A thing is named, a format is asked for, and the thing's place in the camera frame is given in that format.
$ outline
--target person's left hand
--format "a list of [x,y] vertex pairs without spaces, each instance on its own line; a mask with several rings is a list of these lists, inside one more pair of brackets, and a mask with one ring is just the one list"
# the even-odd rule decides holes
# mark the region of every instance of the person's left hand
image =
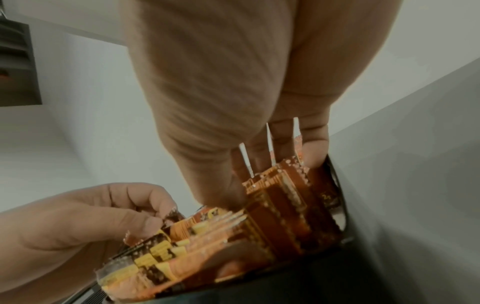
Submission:
[[0,214],[0,302],[53,303],[95,279],[127,231],[146,238],[177,205],[160,186],[108,184]]

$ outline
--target hand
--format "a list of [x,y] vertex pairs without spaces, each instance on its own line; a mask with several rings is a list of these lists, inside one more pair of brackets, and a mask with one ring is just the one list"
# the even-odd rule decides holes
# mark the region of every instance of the hand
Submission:
[[133,66],[158,133],[195,198],[233,207],[249,177],[294,155],[328,152],[330,105],[386,39],[401,0],[123,0]]
[[93,282],[94,270],[117,253],[127,231],[152,236],[176,207],[162,187],[132,183],[67,192],[1,213],[0,302],[50,304],[72,295]]

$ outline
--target stack of packets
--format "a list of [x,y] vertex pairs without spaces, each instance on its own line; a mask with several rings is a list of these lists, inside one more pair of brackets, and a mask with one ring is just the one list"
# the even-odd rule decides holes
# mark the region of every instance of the stack of packets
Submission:
[[233,212],[203,207],[184,218],[176,210],[156,235],[96,272],[109,297],[135,302],[192,290],[338,245],[342,232],[329,209],[340,204],[327,167],[310,170],[296,157],[244,184],[248,202]]

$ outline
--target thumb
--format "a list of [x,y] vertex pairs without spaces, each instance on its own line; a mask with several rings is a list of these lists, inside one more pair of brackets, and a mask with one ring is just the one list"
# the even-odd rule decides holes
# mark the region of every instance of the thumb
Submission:
[[209,153],[202,160],[185,154],[173,153],[173,156],[193,196],[201,204],[237,209],[247,200],[245,189],[233,172],[229,151]]
[[161,218],[130,209],[85,206],[71,219],[68,236],[77,244],[121,241],[127,232],[138,238],[148,238],[161,229],[163,223]]

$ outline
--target black container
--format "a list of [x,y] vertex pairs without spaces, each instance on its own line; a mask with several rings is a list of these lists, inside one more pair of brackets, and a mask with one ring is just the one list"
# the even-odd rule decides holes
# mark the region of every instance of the black container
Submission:
[[327,164],[341,194],[339,212],[345,221],[345,239],[340,248],[251,273],[242,279],[142,304],[396,303],[356,244],[356,231],[349,225],[342,188],[329,159]]

